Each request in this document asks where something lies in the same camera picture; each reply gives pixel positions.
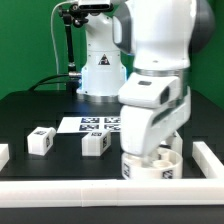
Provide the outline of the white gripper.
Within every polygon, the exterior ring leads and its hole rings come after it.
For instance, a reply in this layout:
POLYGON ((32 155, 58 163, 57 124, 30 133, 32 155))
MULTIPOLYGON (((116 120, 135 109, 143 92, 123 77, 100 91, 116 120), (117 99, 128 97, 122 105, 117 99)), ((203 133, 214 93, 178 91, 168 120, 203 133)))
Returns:
POLYGON ((188 121, 190 113, 190 89, 176 108, 151 110, 124 105, 120 112, 123 151, 139 157, 149 155, 188 121))

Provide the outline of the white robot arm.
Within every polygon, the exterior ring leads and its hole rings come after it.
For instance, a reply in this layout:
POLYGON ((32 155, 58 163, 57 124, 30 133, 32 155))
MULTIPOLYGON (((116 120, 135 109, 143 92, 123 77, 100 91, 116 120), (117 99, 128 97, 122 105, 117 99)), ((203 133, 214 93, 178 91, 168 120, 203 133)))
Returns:
POLYGON ((81 92, 118 98, 125 153, 149 154, 189 119, 189 53, 200 51, 214 29, 207 0, 128 0, 118 7, 103 35, 134 57, 133 72, 119 85, 106 71, 85 77, 81 92))

